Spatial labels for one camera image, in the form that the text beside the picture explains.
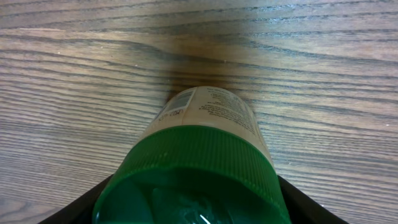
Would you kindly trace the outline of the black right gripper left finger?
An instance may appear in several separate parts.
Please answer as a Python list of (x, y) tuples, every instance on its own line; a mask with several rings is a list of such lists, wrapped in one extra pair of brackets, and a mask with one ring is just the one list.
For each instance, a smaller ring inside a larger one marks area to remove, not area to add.
[(91, 224), (96, 201), (112, 175), (39, 224)]

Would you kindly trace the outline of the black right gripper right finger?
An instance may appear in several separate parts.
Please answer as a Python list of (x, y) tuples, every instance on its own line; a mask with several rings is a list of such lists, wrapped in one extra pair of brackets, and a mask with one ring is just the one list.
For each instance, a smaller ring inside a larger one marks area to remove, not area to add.
[(292, 224), (348, 224), (281, 176), (278, 179)]

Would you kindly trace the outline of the green lid jar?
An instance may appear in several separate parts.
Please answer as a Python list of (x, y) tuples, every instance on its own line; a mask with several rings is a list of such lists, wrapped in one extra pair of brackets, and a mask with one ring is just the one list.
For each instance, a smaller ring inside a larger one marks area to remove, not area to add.
[(254, 113), (198, 86), (155, 117), (95, 203), (93, 223), (289, 223)]

